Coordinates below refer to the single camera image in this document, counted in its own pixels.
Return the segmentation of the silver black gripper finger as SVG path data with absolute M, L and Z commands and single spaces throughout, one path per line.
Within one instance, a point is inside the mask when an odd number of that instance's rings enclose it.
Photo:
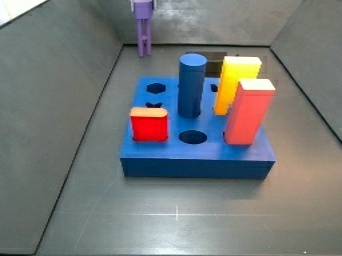
M 134 0 L 130 0 L 130 3 L 131 3 L 131 11 L 135 10 L 135 7 L 134 7 Z

